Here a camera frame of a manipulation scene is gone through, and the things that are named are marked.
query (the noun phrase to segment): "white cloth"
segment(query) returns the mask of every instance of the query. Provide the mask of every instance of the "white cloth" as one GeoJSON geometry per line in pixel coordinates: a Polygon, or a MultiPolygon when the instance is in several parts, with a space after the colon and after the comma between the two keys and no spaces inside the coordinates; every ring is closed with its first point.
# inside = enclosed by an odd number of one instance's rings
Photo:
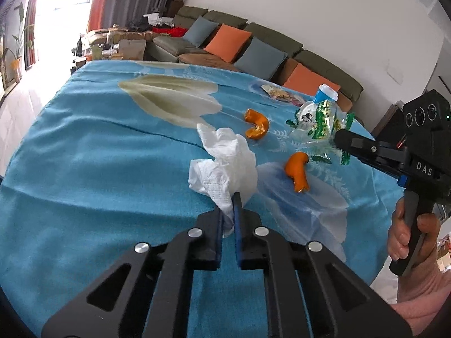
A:
{"type": "Polygon", "coordinates": [[[255,154],[246,139],[230,128],[212,129],[202,123],[197,130],[205,150],[215,160],[191,160],[189,188],[208,195],[225,215],[224,236],[233,232],[231,196],[240,192],[243,205],[257,190],[255,154]]]}

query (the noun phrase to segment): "potted plant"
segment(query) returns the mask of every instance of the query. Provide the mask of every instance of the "potted plant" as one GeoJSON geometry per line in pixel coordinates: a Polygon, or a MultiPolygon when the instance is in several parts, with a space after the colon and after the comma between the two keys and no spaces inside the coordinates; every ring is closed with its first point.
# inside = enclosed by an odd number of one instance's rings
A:
{"type": "MultiPolygon", "coordinates": [[[[5,50],[3,51],[3,57],[6,55],[6,53],[10,52],[13,56],[14,56],[14,61],[11,63],[11,68],[14,71],[14,77],[17,83],[20,82],[20,80],[22,79],[22,73],[20,72],[20,59],[22,58],[22,50],[23,50],[23,46],[22,46],[22,41],[23,41],[23,34],[28,30],[28,29],[34,29],[34,24],[28,25],[24,28],[22,28],[22,22],[23,19],[25,18],[25,10],[23,8],[23,3],[21,2],[20,5],[16,6],[14,8],[15,10],[18,9],[19,10],[19,34],[14,35],[12,34],[14,40],[16,41],[16,47],[15,50],[13,51],[11,48],[5,48],[5,50]]],[[[27,47],[29,47],[30,49],[33,49],[33,41],[32,40],[28,40],[26,43],[27,47]]]]}

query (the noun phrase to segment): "blue-gray throw pillow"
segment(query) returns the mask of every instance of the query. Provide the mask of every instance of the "blue-gray throw pillow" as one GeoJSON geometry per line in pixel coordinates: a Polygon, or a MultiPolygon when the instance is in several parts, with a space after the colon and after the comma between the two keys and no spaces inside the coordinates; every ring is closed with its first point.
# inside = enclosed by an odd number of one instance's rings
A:
{"type": "Polygon", "coordinates": [[[247,74],[269,81],[286,58],[285,52],[254,37],[250,46],[234,66],[247,74]]]}
{"type": "Polygon", "coordinates": [[[218,25],[218,23],[209,21],[199,16],[193,25],[191,25],[191,28],[189,28],[185,33],[183,39],[187,40],[194,46],[199,47],[218,25]]]}

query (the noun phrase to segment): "person's arm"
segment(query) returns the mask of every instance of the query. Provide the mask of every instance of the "person's arm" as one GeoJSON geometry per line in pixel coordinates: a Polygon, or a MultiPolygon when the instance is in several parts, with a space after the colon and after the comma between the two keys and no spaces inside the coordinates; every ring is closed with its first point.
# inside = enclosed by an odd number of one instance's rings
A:
{"type": "MultiPolygon", "coordinates": [[[[410,230],[404,220],[404,200],[396,204],[388,232],[388,252],[392,259],[407,257],[410,230]]],[[[406,277],[398,277],[398,299],[392,305],[410,324],[414,335],[420,334],[434,319],[451,292],[451,271],[441,273],[437,266],[437,237],[440,223],[433,214],[418,218],[425,241],[416,260],[417,266],[406,277]]]]}

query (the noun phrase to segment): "orange peel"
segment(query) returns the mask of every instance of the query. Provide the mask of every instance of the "orange peel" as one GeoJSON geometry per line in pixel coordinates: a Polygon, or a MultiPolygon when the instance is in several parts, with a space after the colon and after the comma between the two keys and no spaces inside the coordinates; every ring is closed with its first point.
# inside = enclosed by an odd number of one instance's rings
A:
{"type": "Polygon", "coordinates": [[[310,187],[305,175],[305,164],[308,163],[308,155],[305,152],[292,154],[285,164],[285,174],[293,179],[295,192],[308,192],[310,187]]]}
{"type": "Polygon", "coordinates": [[[254,128],[250,128],[246,131],[246,137],[254,140],[259,140],[265,136],[269,129],[269,121],[263,114],[253,109],[246,110],[244,114],[244,120],[254,125],[254,128]]]}

